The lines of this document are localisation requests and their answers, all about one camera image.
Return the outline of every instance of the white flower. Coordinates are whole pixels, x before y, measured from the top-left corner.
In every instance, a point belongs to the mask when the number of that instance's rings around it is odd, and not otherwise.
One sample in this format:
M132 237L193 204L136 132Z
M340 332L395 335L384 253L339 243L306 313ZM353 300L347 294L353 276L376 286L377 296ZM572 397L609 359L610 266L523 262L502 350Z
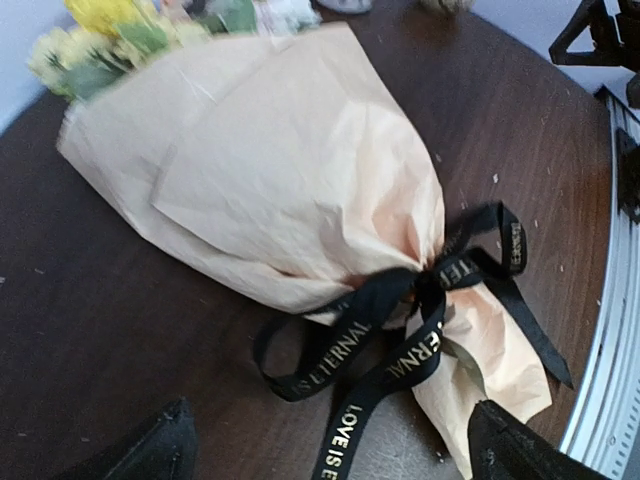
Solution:
M60 52L67 32L54 28L48 35L38 38L27 65L42 83L53 91L62 88L65 69L60 63Z
M211 39L209 30L195 22L178 22L173 27L173 38L183 47L205 43Z
M118 40L113 47L113 54L121 60L128 60L135 68L140 68L145 63L145 56L140 50L125 40Z
M112 45L113 41L106 35L75 27L68 32L60 52L60 63L64 68L70 69L96 53L106 52Z

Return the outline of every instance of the round table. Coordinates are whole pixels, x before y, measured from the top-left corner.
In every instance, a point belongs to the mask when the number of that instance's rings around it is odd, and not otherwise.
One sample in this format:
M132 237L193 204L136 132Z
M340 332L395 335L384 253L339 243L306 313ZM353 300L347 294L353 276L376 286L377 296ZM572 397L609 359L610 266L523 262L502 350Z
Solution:
M428 146L447 217L501 199L526 226L519 285L579 386L607 253L606 109L474 15L449 21L396 0L349 21ZM197 479L309 478L332 392L287 404L267 389L250 352L274 312L129 228L57 154L64 109L45 95L0 141L0 478L47 478L181 395L195 412ZM291 361L281 345L275 361ZM575 393L550 385L554 405L530 425L557 445ZM405 392L378 407L351 478L459 474Z

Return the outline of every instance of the green leaf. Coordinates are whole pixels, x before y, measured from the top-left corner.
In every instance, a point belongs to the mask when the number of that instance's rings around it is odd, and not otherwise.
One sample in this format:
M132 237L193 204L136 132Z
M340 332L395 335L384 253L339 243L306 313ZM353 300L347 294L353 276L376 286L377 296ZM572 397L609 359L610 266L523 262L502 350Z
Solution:
M155 25L127 23L116 25L116 31L144 56L150 56L169 47L169 38Z
M67 90L76 98L89 100L100 90L118 80L124 72L110 70L95 62L80 63L65 74Z
M235 0L234 5L220 15L228 32L257 32L256 9L251 0Z
M200 25L209 30L209 33L216 35L218 33L226 33L227 29L218 15L207 15L196 19Z

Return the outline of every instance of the metal frame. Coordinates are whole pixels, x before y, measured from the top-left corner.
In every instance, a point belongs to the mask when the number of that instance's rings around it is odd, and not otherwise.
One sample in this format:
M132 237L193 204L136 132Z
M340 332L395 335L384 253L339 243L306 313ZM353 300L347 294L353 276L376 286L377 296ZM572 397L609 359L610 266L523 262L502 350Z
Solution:
M612 145L607 267L591 352L560 451L616 480L640 423L640 227L618 208L616 130L640 143L640 122L609 92L606 104Z

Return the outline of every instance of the black object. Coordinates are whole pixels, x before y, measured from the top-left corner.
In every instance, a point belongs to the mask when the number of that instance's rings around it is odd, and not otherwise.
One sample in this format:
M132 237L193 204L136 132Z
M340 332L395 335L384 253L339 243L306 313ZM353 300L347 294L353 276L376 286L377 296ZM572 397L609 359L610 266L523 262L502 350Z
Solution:
M467 248L473 236L498 230L502 261L481 248ZM527 264L527 242L520 221L502 203L486 205L462 219L449 236L442 255L429 271L394 268L370 277L364 285L306 315L328 311L339 318L318 336L313 353L303 350L293 374L269 376L264 361L272 338L289 322L305 315L279 317L256 337L254 360L271 390L287 401L308 398L331 385L382 329L398 304L413 296L411 312L420 311L423 325L365 374L340 405L330 424L313 480L347 478L364 428L387 395L411 388L438 367L446 292L484 282L525 334L547 370L571 387L566 361L554 348L527 307L513 276Z
M189 403L180 399L52 480L190 480L197 449Z
M618 147L618 206L640 223L640 147L623 129L616 131Z
M606 480L490 400L471 414L469 450L474 480Z
M640 70L640 3L618 0L620 13L615 19L607 12L604 0L583 0L569 24L549 48L557 65L626 67ZM591 31L592 52L569 52L576 38L587 28ZM627 101L640 108L640 74L627 85Z

